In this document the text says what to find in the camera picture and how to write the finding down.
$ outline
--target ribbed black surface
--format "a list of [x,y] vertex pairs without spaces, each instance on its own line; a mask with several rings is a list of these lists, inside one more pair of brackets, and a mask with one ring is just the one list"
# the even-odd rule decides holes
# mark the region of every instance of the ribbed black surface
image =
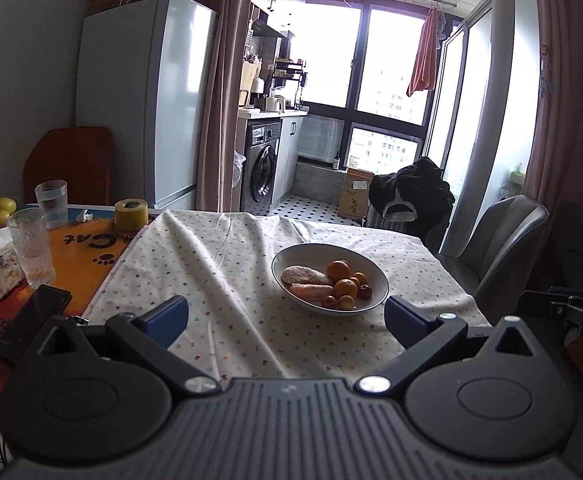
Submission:
[[555,458],[513,467],[471,464],[451,458],[427,447],[412,434],[397,404],[358,396],[341,380],[235,380],[221,396],[182,403],[172,421],[149,446],[122,460],[81,470],[19,461],[0,478],[577,478]]

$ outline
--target glass of water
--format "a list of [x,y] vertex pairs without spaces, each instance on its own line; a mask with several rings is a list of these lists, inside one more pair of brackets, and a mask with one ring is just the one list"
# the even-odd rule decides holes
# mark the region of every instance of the glass of water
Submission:
[[67,213],[67,183],[50,180],[36,186],[38,207],[45,212],[48,229],[62,227],[69,222]]
[[50,285],[56,271],[43,211],[37,207],[21,209],[9,218],[8,228],[29,286]]

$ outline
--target bowl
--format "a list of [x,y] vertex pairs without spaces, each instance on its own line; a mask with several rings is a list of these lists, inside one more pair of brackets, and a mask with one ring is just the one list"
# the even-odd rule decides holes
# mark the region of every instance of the bowl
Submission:
[[[367,282],[371,287],[373,294],[369,300],[356,298],[355,310],[331,310],[321,306],[309,303],[294,296],[287,290],[280,276],[284,269],[292,265],[311,267],[312,269],[325,272],[327,265],[334,260],[345,260],[349,264],[351,272],[362,272],[367,276]],[[272,261],[272,273],[276,283],[284,290],[291,299],[300,306],[311,310],[317,314],[325,316],[347,317],[357,316],[363,312],[369,312],[384,303],[389,296],[389,282],[387,276],[380,270],[369,258],[362,254],[355,253],[343,247],[337,247],[328,244],[300,244],[292,245],[280,251]]]

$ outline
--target yellow tape roll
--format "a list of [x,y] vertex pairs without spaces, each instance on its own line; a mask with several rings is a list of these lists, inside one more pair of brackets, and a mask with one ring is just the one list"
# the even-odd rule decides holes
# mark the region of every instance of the yellow tape roll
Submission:
[[123,233],[136,233],[150,223],[147,202],[140,198],[126,198],[116,203],[116,229]]

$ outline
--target orange placemat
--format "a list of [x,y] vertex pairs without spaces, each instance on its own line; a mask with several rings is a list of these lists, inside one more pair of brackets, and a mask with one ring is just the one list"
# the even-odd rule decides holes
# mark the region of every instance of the orange placemat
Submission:
[[[56,270],[52,285],[72,293],[65,314],[80,315],[130,240],[116,236],[110,219],[70,224],[49,231],[49,235]],[[0,334],[32,293],[23,282],[0,301]],[[11,372],[12,367],[0,361],[0,391]]]

